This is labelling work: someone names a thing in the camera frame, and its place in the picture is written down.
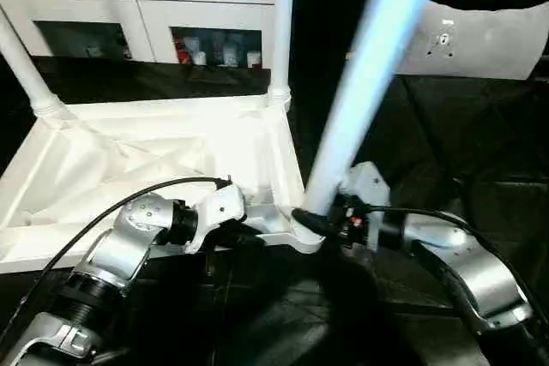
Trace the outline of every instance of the glass cabinet door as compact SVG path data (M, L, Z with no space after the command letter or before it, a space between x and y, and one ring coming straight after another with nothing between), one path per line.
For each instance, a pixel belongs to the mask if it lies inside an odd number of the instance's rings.
M136 0L0 0L28 52L154 62Z
M36 21L56 57L131 59L122 27L117 23Z
M262 41L259 30L171 27L173 47L180 64L260 69Z
M157 62L270 69L272 4L140 0Z

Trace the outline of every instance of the white pole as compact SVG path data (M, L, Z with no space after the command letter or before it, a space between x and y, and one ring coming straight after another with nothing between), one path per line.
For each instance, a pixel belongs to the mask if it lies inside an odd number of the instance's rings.
M64 111L63 103L45 84L2 9L0 9L0 52L25 89L36 116Z
M307 185L304 209L309 212L328 212L413 34L423 1L369 0L366 5Z
M274 0L274 38L271 83L268 98L271 103L282 103L286 110L290 108L290 87L288 86L288 68L290 65L290 37L292 34L293 0Z

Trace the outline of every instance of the wire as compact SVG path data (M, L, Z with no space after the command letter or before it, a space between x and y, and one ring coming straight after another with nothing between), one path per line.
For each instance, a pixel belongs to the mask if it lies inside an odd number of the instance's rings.
M69 240L67 244L64 245L64 247L57 252L55 256L47 263L47 265L44 266L42 271L40 272L40 275L38 278L34 281L31 288L28 290L27 294L23 297L23 299L19 302L19 305L15 309L12 316L9 318L8 324L6 328L4 328L2 334L0 335L0 347L2 347L2 344L4 343L4 340L9 334L9 330L12 328L12 326L15 323L15 320L17 317L19 317L19 314L25 307L26 303L30 299L30 297L39 289L39 287L42 285L42 283L45 280L45 277L47 274L53 269L53 267L61 260L61 258L72 249L72 247L80 240L82 239L89 231L91 231L101 220L103 220L105 217L107 217L112 212L116 211L129 201L133 201L134 199L138 198L139 196L143 196L147 193L150 193L152 191L155 191L157 189L162 189L168 186L173 186L175 184L181 184L181 183L200 183L200 182L209 182L209 183L215 183L216 186L222 187L223 185L229 183L229 181L224 179L219 179L215 177L181 177L179 179L173 179L169 180L167 182L162 183L156 183L152 186L149 186L145 189L141 189L137 192L135 192L133 195L129 195L122 199L121 201L115 203L114 205L110 206L108 209L106 209L103 213L101 213L99 216L97 216L95 219L93 219L91 222L89 222L81 231L79 231L72 239Z
M378 205L366 205L372 212L400 212L400 213L413 213L413 214L422 214L424 216L431 216L433 218L438 218L441 220L446 220L452 225L456 225L466 231L470 231L476 236L476 231L473 227L467 223L465 220L452 216L451 214L445 212L439 212L436 210L426 210L426 209L414 209L411 207L393 207L393 206L378 206Z

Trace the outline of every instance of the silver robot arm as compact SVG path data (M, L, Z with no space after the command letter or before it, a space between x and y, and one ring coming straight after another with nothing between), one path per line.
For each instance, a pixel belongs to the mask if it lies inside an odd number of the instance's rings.
M315 233L351 246L401 251L444 286L491 364L549 365L549 325L526 285L483 238L449 214L389 206L372 163L354 166L328 217L295 209Z
M194 254L208 233L244 217L244 198L233 184L193 208L154 193L126 203L74 268L53 305L38 313L2 366L58 364L60 357L91 360L155 244L180 244Z

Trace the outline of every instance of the white frame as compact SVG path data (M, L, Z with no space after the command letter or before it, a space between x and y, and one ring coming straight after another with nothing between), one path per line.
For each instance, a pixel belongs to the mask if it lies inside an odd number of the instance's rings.
M117 23L132 59L154 62L136 0L0 0L0 4L31 55L52 56L35 21Z
M262 66L271 68L275 18L272 4L159 0L140 0L138 3L156 62L178 62L171 27L239 29L261 31Z

